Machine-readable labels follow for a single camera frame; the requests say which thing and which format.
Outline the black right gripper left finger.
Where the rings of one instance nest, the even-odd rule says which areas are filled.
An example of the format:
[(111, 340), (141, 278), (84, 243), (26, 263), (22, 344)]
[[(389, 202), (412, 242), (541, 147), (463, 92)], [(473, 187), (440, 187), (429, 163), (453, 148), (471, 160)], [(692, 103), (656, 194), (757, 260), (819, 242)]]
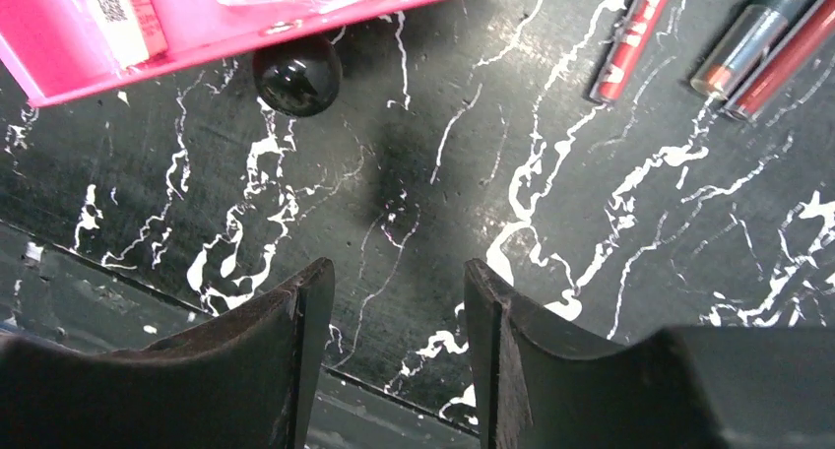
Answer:
[(137, 351), (1, 339), (5, 448), (301, 448), (335, 296), (320, 258)]

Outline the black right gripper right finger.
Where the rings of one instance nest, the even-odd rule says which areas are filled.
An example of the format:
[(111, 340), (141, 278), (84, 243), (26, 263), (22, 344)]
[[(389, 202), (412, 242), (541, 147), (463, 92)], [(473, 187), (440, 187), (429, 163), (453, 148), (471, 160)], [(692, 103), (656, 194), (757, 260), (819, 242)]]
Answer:
[(667, 327), (622, 346), (464, 268), (484, 448), (830, 448), (834, 333)]

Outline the red lip gloss tube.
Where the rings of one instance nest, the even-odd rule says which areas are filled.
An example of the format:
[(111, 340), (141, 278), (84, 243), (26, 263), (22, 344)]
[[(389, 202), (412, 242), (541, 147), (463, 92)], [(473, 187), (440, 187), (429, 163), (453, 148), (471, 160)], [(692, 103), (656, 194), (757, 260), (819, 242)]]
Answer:
[(654, 33), (669, 0), (632, 0), (589, 98), (599, 104), (617, 101)]

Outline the white pink makeup box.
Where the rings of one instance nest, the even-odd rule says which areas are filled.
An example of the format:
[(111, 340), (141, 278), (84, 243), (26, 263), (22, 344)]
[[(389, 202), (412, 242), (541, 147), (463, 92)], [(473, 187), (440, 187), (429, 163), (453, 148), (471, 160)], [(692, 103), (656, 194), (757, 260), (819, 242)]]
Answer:
[(151, 0), (87, 1), (110, 56), (120, 69), (167, 51), (167, 41)]

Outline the pink drawer tray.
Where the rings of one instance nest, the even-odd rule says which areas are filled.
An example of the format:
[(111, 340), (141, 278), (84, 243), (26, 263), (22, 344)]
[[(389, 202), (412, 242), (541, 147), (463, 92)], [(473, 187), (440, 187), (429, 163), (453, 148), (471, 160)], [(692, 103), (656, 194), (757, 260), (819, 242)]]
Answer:
[(1, 0), (2, 62), (42, 107), (442, 0), (151, 1), (168, 49), (120, 69), (87, 0)]

